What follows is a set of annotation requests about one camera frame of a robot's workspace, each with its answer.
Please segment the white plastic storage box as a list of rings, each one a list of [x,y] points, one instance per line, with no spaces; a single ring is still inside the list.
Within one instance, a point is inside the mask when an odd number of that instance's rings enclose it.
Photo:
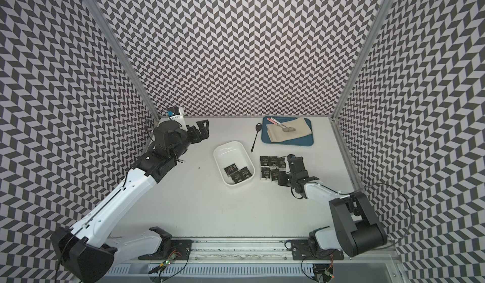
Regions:
[[[213,151],[218,171],[222,181],[229,188],[238,188],[252,182],[255,177],[255,167],[246,152],[246,149],[239,141],[231,141],[216,147]],[[226,173],[226,168],[234,165],[238,170],[247,168],[250,172],[247,178],[243,178],[241,182],[236,183],[229,174]]]

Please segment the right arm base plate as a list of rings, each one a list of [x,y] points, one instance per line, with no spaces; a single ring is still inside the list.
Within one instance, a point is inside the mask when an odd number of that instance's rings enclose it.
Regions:
[[[289,240],[293,260],[302,261],[304,259],[313,260],[343,260],[344,253],[339,249],[322,249],[314,241]]]

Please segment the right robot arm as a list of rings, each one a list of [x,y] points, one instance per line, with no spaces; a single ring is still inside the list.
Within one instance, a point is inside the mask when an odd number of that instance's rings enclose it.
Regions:
[[[278,185],[290,188],[298,199],[309,199],[330,210],[333,224],[309,233],[310,255],[324,259],[334,252],[349,257],[360,255],[388,243],[388,236],[367,196],[360,192],[342,193],[310,176],[304,159],[289,154],[288,171],[279,174]]]

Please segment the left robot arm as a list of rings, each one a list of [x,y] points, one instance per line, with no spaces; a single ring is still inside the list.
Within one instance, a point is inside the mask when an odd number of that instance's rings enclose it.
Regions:
[[[209,121],[182,126],[163,121],[154,130],[153,147],[142,154],[123,181],[72,227],[59,227],[51,235],[58,264],[82,282],[97,282],[115,265],[142,256],[171,256],[171,234],[159,227],[132,237],[108,240],[124,215],[166,174],[192,144],[208,139]]]

